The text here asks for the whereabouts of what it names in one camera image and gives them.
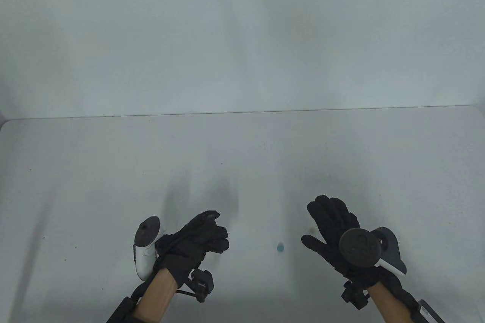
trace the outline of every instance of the finger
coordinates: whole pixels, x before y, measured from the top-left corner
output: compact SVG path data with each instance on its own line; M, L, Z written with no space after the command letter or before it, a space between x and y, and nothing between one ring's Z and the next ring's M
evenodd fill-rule
M315 251L317 254L327 260L326 256L329 253L329 246L327 244L323 243L322 241L311 235L303 235L302 244L310 250Z
M229 241L227 239L212 240L206 244L206 250L222 254L229 248Z
M349 213L349 227L350 228L359 228L360 224L357 220L357 217L353 213Z
M227 235L227 230L225 227L222 226L217 226L215 229L215 232L213 234L213 239L218 240L218 239L226 239L228 237Z
M340 229L341 233L344 233L347 230L345 219L347 214L349 214L345 203L338 198L330 198L329 200L326 200L323 205L335 226Z
M214 233L217 231L217 225L215 221L208 221L198 228L190 231L189 238L196 243L205 244L206 242L213 240Z
M317 223L318 230L322 234L325 241L328 243L336 243L338 242L337 240L339 238L335 231L336 226L325 210L321 200L322 199L320 197L317 197L313 202L308 203L307 211Z
M189 223L187 223L184 228L197 228L207 221L215 221L219 217L219 213L217 211L206 211L199 213L197 216L192 218Z
M215 221L219 218L220 213L217 211L206 211L201 213L206 221Z

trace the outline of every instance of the wrist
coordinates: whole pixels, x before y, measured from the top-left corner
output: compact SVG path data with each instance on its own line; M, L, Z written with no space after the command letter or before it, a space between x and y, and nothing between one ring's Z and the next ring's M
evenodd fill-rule
M153 280L159 280L163 281L163 283L168 287L169 290L173 290L175 294L175 290L177 290L177 281L175 278L172 276L170 271L168 269L161 269L156 273L156 276L154 277Z

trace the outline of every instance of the forearm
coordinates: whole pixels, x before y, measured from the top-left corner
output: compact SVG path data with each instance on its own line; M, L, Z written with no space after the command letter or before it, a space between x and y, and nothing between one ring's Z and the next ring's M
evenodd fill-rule
M367 289L386 323L413 323L411 313L382 283Z
M177 282L167 269L158 271L133 312L147 323L159 323L177 290Z

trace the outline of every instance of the gloved hand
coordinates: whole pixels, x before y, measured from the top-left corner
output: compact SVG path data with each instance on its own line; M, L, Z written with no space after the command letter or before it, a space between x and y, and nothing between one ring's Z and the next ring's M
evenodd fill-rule
M322 256L335 270L352 281L358 288L366 289L379 281L376 267L358 268L349 264L341 255L338 243L343 233L350 228L358 228L359 222L347 206L338 198L319 195L307 205L307 210L317 223L326 243L310 235L302 236L302 243Z
M216 211L203 212L177 233L163 235L155 242L159 257L153 270L168 269L180 288L187 281L190 271L199 267L206 252L222 254L227 250L227 231L215 222L219 216Z

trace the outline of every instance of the white table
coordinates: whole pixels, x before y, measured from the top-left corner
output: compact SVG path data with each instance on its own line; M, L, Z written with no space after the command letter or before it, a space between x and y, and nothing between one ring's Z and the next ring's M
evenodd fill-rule
M472 107L37 119L0 132L0 321L103 322L139 280L138 224L217 209L230 249L166 321L375 322L300 236L340 197L390 227L402 283L447 322L485 315L485 120ZM284 243L284 252L277 244Z

